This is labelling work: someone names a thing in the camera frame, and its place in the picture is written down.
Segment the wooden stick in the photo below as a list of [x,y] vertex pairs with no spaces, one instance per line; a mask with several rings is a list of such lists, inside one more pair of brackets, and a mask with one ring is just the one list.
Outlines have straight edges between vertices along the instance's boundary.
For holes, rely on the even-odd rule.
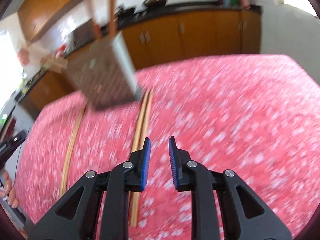
[[87,11],[89,13],[89,16],[93,21],[93,26],[92,26],[93,34],[94,34],[96,40],[99,40],[99,39],[102,38],[102,32],[101,32],[100,26],[97,25],[96,21],[95,21],[95,15],[94,15],[94,10],[93,10],[92,0],[85,0],[85,4],[87,6]]
[[[147,135],[148,127],[149,127],[149,120],[150,120],[150,112],[151,112],[151,100],[153,97],[153,89],[151,89],[149,96],[148,96],[148,103],[146,107],[146,113],[143,118],[143,125],[141,130],[140,136],[140,146],[139,149],[143,148],[144,139]],[[132,208],[131,208],[131,222],[130,225],[132,227],[136,227],[138,224],[138,207],[139,207],[139,193],[133,192],[132,197]]]
[[[138,151],[138,143],[139,143],[139,140],[140,140],[142,122],[143,122],[144,113],[146,111],[148,95],[149,95],[149,90],[146,91],[146,93],[144,94],[144,97],[143,97],[143,101],[142,101],[142,104],[141,104],[140,112],[139,112],[139,115],[138,115],[138,118],[137,118],[136,130],[135,130],[134,135],[133,135],[130,154],[132,152]],[[129,193],[128,193],[129,203],[130,203],[130,197],[131,197],[131,192],[129,191]]]
[[110,39],[113,40],[116,36],[117,32],[117,22],[115,17],[115,9],[116,9],[116,0],[110,0],[109,3],[109,14],[110,14],[110,22],[109,22],[109,31],[110,31]]
[[69,171],[73,146],[75,144],[76,136],[78,134],[80,123],[81,123],[81,120],[84,115],[84,111],[85,111],[86,107],[87,106],[85,105],[81,109],[81,111],[78,115],[78,119],[76,120],[75,126],[73,127],[73,131],[72,131],[71,138],[69,141],[68,150],[67,150],[66,158],[64,160],[63,170],[62,170],[62,178],[61,178],[61,185],[60,185],[60,197],[62,197],[67,190],[67,178],[68,178],[68,171]]

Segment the wooden cabinet door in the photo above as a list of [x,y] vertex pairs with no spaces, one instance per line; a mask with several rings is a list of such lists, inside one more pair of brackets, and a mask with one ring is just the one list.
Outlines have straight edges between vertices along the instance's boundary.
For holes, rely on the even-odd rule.
[[48,72],[30,91],[28,97],[42,110],[47,104],[62,98],[67,93],[55,79],[53,72]]
[[45,6],[43,4],[34,7],[26,20],[21,24],[22,31],[27,41],[32,41],[48,21],[46,14],[43,13],[44,10]]
[[39,3],[39,1],[40,0],[24,0],[18,10],[18,16],[21,24],[26,20],[32,9]]
[[176,16],[184,58],[213,54],[214,28],[211,11],[189,12]]
[[240,11],[217,10],[214,17],[214,54],[241,53]]
[[134,67],[138,70],[152,66],[153,60],[143,35],[142,24],[135,24],[123,29],[122,35],[127,44]]
[[142,23],[153,65],[183,59],[174,16]]
[[260,53],[261,14],[249,10],[241,12],[242,53]]

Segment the wooden pole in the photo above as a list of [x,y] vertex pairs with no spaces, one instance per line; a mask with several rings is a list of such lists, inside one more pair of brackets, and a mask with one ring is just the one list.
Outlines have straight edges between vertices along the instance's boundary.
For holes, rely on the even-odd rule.
[[102,39],[102,32],[101,32],[100,26],[97,25],[96,21],[95,21],[95,15],[94,15],[94,10],[93,10],[92,0],[85,0],[85,4],[87,6],[87,11],[89,13],[89,16],[92,19],[93,34],[94,34],[96,40],[100,40],[100,39]]
[[117,21],[115,16],[115,9],[116,9],[116,0],[110,0],[109,3],[109,15],[110,15],[110,22],[109,22],[109,33],[110,39],[113,40],[116,36],[117,32]]
[[79,127],[80,127],[80,123],[81,123],[81,120],[82,120],[82,117],[84,115],[86,108],[87,108],[87,106],[85,105],[81,109],[81,111],[78,115],[78,119],[76,120],[75,126],[73,127],[73,131],[72,131],[71,138],[69,141],[67,154],[66,154],[66,158],[64,160],[64,165],[63,165],[63,170],[62,170],[62,178],[61,178],[61,185],[60,185],[60,197],[62,197],[67,190],[68,171],[69,171],[73,146],[75,145],[75,141],[76,141]]
[[[148,131],[148,127],[149,127],[152,97],[153,97],[153,89],[151,89],[149,96],[148,96],[148,103],[146,106],[146,112],[145,112],[145,115],[143,118],[143,125],[142,125],[141,136],[140,136],[139,150],[141,150],[143,148],[144,139],[147,135],[147,131]],[[132,227],[136,227],[138,224],[138,213],[139,213],[138,209],[139,209],[139,193],[133,192],[132,208],[131,208],[131,222],[130,222],[130,225]]]

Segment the table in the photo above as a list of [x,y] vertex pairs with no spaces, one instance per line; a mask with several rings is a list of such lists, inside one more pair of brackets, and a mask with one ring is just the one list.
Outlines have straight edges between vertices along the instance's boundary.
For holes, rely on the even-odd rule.
[[[154,87],[152,148],[130,238],[190,238],[191,196],[174,190],[170,136],[207,168],[233,169],[293,236],[301,231],[319,204],[320,88],[296,62],[284,55],[201,57],[143,69],[137,78],[144,90]],[[15,187],[34,222],[59,198],[68,142],[85,101],[77,91],[46,106],[29,135]],[[87,108],[67,188],[88,170],[109,171],[128,158],[139,108],[139,102]]]

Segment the cabinet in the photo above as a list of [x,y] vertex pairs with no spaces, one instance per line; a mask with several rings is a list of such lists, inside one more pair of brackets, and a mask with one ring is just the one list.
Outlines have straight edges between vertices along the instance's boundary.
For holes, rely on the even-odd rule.
[[18,10],[18,16],[26,40],[36,41],[42,30],[48,29],[49,25],[76,5],[71,1],[25,0]]
[[209,55],[259,53],[261,14],[250,10],[180,13],[123,30],[136,69]]
[[152,66],[153,60],[148,51],[142,24],[135,24],[122,30],[133,65],[136,69]]
[[232,10],[213,11],[214,50],[212,55],[241,53],[240,12]]
[[210,11],[176,16],[184,58],[212,55],[214,52],[213,15]]
[[122,32],[136,69],[183,59],[174,17],[135,24]]
[[74,91],[64,74],[48,71],[30,88],[19,104],[36,119],[46,105]]
[[249,10],[241,12],[242,53],[260,53],[261,15]]
[[143,22],[142,28],[153,65],[183,59],[174,17]]

